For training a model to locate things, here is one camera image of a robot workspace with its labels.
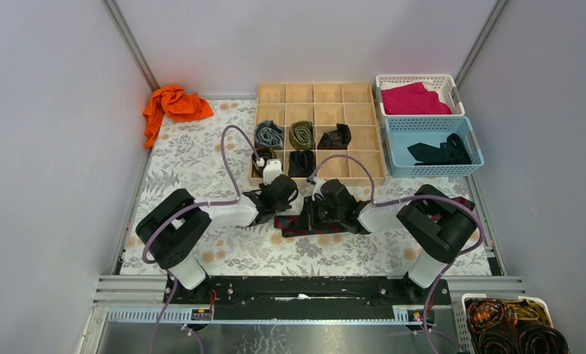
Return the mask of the red navy striped tie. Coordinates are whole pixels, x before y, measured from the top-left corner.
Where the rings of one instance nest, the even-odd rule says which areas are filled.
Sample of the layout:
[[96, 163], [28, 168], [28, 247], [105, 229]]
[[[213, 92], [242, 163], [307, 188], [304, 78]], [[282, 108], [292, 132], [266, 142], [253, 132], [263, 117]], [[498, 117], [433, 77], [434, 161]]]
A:
[[[460, 208], [468, 211], [475, 209], [475, 203], [462, 197], [451, 199], [454, 203], [444, 201], [412, 201], [403, 206], [399, 211], [394, 211], [390, 206], [374, 208], [370, 204], [365, 206], [358, 220], [362, 226], [371, 233], [384, 232], [405, 227], [412, 235], [429, 232], [439, 232], [439, 228], [449, 222], [455, 223], [458, 218], [472, 223], [467, 214]], [[282, 215], [274, 219], [274, 227], [282, 231], [283, 237], [300, 237], [305, 235], [331, 235], [348, 232], [331, 232], [312, 230], [309, 225], [311, 198], [304, 199], [304, 205], [300, 215]]]

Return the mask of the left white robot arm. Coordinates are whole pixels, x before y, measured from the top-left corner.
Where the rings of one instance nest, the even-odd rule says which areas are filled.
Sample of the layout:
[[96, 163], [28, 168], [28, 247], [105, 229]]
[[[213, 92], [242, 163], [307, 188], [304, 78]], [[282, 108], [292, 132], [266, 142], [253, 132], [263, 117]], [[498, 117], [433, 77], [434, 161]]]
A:
[[190, 255], [202, 235], [272, 221], [291, 208], [298, 194], [296, 182], [283, 174], [257, 190], [242, 193], [236, 201], [197, 201], [187, 190], [175, 190], [136, 226], [144, 244], [142, 258], [178, 281], [188, 301], [202, 302], [209, 292], [208, 275]]

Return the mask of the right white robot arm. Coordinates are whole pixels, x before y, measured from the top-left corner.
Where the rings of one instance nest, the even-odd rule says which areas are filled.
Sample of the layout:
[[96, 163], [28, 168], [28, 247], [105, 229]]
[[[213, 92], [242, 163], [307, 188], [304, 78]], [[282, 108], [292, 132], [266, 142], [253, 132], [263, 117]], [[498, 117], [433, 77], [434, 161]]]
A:
[[402, 285], [404, 297], [414, 304], [432, 294], [432, 284], [464, 253], [471, 235], [483, 229], [468, 206], [429, 184], [412, 196], [377, 203], [356, 199], [337, 179], [304, 198], [299, 222], [310, 232], [331, 229], [355, 235], [405, 228], [422, 249]]

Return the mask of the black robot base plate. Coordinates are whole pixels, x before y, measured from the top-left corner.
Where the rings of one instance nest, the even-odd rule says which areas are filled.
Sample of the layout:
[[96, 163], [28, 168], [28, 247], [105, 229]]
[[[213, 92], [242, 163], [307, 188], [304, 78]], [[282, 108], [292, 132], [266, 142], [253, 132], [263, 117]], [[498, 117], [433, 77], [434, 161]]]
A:
[[174, 305], [202, 305], [213, 311], [222, 306], [263, 311], [378, 306], [422, 310], [451, 303], [446, 281], [431, 291], [390, 277], [212, 276], [193, 290], [167, 280], [163, 300]]

